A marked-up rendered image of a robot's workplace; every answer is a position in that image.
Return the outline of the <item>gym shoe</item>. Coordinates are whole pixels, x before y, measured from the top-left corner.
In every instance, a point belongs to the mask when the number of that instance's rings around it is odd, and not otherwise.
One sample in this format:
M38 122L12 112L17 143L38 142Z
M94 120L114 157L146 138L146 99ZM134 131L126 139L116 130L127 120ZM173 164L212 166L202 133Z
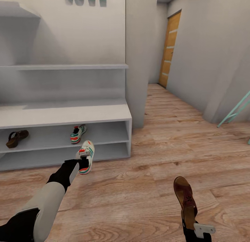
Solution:
M91 155L90 156L86 156L86 157L81 157L82 160L84 160L84 159L88 159L89 160L89 167L79 170L79 173L81 175L86 175L91 170L93 156L94 156L94 153L95 153L94 144L91 141L85 141L85 143L82 145L82 148L78 152L84 152L84 151L91 152Z
M76 144L80 142L81 135L86 132L87 125L82 124L73 128L73 132L70 135L71 143Z

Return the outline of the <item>sandal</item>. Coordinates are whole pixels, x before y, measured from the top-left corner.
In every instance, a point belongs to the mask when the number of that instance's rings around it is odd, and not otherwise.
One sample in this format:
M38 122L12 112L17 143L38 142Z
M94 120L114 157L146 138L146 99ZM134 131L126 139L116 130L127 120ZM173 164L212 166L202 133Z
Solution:
M198 213L195 201L193 199L193 193L188 181L182 177L178 176L174 180L174 191L181 205L181 217L185 222L187 229L195 230L194 223L195 217Z
M15 134L14 137L11 137L12 134ZM12 132L10 135L9 135L9 139L8 139L8 142L6 143L6 145L8 146L8 148L14 148L16 146L18 146L18 143L19 143L19 140L22 140L26 137L28 137L29 135L29 131L27 130L24 130L24 131L19 131L19 132Z

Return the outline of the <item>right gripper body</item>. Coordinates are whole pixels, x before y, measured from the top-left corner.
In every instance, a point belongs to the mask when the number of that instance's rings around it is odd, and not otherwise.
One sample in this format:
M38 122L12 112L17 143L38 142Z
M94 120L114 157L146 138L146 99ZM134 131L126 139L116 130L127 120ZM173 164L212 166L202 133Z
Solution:
M204 238L198 238L194 230L185 229L186 242L212 242L210 233L203 233Z

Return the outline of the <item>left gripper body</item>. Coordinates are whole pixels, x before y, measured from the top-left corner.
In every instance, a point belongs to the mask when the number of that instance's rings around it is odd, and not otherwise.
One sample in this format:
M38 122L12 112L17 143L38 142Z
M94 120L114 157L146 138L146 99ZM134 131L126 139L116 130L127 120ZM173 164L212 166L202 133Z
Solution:
M88 159L78 160L78 162L81 163L81 167L79 170L89 167L89 160Z

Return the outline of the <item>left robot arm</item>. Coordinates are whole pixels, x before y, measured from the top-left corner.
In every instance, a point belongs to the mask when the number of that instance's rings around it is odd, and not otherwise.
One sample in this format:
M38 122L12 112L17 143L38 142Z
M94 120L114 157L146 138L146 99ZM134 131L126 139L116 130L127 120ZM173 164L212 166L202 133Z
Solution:
M44 242L51 231L62 199L78 171L89 167L91 152L76 153L65 160L37 194L25 203L9 221L0 226L0 242Z

